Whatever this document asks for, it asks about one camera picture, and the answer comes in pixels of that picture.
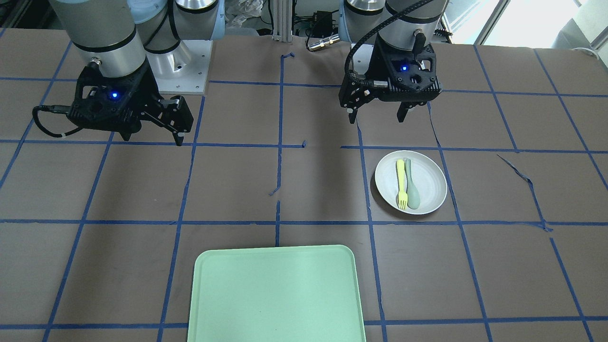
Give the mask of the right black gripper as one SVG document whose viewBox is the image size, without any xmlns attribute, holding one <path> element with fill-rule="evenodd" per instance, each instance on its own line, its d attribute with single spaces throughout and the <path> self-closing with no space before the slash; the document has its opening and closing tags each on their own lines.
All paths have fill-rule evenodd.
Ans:
<svg viewBox="0 0 608 342">
<path fill-rule="evenodd" d="M 191 132 L 193 115 L 182 95 L 161 99 L 148 61 L 120 77 L 103 76 L 100 63 L 90 61 L 76 82 L 67 119 L 79 128 L 119 133 L 124 142 L 150 121 L 169 130 L 181 146 Z"/>
</svg>

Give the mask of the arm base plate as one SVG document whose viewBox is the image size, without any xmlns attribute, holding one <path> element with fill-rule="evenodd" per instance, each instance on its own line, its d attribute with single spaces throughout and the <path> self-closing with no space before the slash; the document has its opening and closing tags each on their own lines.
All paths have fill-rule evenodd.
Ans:
<svg viewBox="0 0 608 342">
<path fill-rule="evenodd" d="M 159 93 L 204 95 L 212 50 L 213 41 L 185 40 L 170 52 L 146 52 Z"/>
</svg>

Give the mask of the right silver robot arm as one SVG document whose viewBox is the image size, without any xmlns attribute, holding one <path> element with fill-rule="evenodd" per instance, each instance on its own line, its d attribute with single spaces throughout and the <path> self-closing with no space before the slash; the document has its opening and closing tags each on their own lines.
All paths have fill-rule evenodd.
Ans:
<svg viewBox="0 0 608 342">
<path fill-rule="evenodd" d="M 162 96 L 159 82 L 195 93 L 206 85 L 199 44 L 225 34 L 223 0 L 52 0 L 76 50 L 86 62 L 72 104 L 32 110 L 33 121 L 52 138 L 81 130 L 119 134 L 124 141 L 143 121 L 169 131 L 181 146 L 194 117 L 181 95 Z"/>
</svg>

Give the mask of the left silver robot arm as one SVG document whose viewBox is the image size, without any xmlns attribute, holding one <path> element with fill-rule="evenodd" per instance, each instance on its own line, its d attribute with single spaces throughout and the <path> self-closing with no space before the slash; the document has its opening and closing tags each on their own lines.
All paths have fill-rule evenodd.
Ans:
<svg viewBox="0 0 608 342">
<path fill-rule="evenodd" d="M 409 110 L 441 94 L 431 37 L 445 9 L 445 0 L 341 3 L 339 36 L 351 48 L 338 98 L 350 123 L 375 99 L 398 103 L 397 120 L 402 123 Z"/>
</svg>

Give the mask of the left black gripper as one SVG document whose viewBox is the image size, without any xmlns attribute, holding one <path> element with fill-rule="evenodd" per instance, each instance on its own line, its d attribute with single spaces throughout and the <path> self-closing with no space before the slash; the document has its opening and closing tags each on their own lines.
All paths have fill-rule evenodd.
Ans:
<svg viewBox="0 0 608 342">
<path fill-rule="evenodd" d="M 432 45 L 419 54 L 395 48 L 383 40 L 374 43 L 367 71 L 345 74 L 339 91 L 341 107 L 347 107 L 348 121 L 355 124 L 358 107 L 373 99 L 401 102 L 397 120 L 403 123 L 413 105 L 434 100 L 443 91 L 437 76 L 437 55 Z"/>
</svg>

